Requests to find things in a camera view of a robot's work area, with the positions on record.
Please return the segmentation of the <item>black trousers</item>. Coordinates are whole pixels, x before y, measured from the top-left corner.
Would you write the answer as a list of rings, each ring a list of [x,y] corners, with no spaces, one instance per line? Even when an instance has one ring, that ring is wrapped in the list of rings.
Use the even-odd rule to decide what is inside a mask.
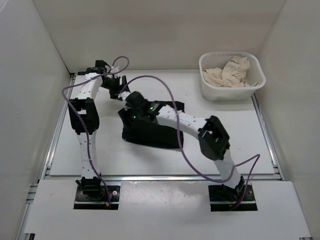
[[[133,118],[131,109],[122,108],[118,111],[118,115],[123,123],[121,136],[125,141],[162,149],[179,148],[175,128]]]

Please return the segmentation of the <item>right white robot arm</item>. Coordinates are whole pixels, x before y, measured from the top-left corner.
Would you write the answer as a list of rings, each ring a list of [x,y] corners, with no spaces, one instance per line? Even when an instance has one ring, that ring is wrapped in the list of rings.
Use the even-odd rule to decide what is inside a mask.
[[[230,137],[216,116],[191,116],[164,102],[148,101],[138,91],[124,91],[118,96],[125,101],[124,110],[129,113],[130,121],[174,128],[197,139],[201,153],[213,161],[221,176],[221,180],[214,180],[221,184],[218,198],[230,202],[240,198],[245,180],[232,159]]]

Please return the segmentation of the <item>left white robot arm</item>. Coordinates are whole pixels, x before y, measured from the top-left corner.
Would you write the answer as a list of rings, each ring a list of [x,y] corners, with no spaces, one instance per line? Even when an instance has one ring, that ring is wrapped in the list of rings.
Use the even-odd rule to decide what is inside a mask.
[[[77,181],[83,194],[94,201],[111,202],[110,191],[102,179],[96,152],[96,135],[100,126],[98,110],[95,104],[99,88],[109,91],[113,100],[121,100],[120,91],[127,83],[119,76],[120,70],[103,60],[97,60],[94,67],[84,72],[85,81],[75,84],[81,87],[75,98],[65,98],[68,105],[71,128],[75,131],[79,144],[82,163],[81,180]]]

